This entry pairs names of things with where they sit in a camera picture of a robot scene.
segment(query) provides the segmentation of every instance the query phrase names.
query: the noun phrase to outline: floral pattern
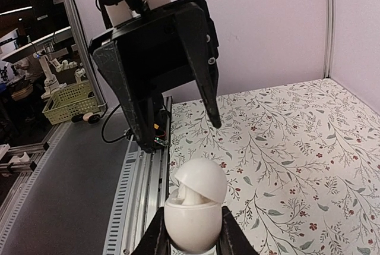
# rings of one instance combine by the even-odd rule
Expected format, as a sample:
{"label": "floral pattern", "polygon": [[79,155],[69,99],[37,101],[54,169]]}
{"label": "floral pattern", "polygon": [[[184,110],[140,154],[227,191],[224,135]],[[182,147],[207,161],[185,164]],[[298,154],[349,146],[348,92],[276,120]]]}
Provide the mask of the floral pattern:
{"label": "floral pattern", "polygon": [[184,162],[208,158],[257,252],[380,255],[376,113],[330,79],[220,96],[218,106],[216,130],[201,100],[173,105],[171,189]]}

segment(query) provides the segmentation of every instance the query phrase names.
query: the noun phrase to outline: gray mat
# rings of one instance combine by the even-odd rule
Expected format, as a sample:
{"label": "gray mat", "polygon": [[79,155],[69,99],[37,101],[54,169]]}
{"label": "gray mat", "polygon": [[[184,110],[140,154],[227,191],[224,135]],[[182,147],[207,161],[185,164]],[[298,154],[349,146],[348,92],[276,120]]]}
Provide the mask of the gray mat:
{"label": "gray mat", "polygon": [[[128,142],[102,122],[72,124],[31,189],[2,254],[101,254]],[[127,124],[116,114],[107,137]]]}

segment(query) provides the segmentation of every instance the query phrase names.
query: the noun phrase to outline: green basket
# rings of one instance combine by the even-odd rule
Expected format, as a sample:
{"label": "green basket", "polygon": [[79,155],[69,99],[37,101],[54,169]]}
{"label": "green basket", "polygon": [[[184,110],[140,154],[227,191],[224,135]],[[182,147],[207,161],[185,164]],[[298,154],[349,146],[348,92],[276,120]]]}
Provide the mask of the green basket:
{"label": "green basket", "polygon": [[71,120],[78,114],[98,112],[99,107],[95,97],[88,97],[92,91],[89,81],[58,90],[49,99],[42,113],[54,125]]}

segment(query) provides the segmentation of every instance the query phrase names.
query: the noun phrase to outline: bolt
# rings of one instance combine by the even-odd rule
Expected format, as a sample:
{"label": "bolt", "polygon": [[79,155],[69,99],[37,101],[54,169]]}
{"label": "bolt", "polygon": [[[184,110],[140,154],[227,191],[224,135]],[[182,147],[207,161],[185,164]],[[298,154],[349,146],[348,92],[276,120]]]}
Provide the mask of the bolt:
{"label": "bolt", "polygon": [[208,64],[209,65],[214,65],[216,62],[216,59],[214,57],[211,57],[210,59],[208,59]]}

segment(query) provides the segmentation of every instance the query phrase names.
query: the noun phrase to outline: ceiling light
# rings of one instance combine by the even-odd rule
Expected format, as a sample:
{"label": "ceiling light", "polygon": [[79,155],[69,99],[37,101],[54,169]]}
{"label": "ceiling light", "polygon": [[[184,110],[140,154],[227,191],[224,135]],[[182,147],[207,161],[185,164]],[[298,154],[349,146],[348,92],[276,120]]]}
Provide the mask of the ceiling light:
{"label": "ceiling light", "polygon": [[30,9],[32,9],[32,7],[22,7],[22,8],[17,8],[16,10],[9,10],[9,11],[2,12],[2,13],[0,13],[0,15],[14,13],[14,12],[17,12],[17,11],[22,11],[22,10],[30,10]]}

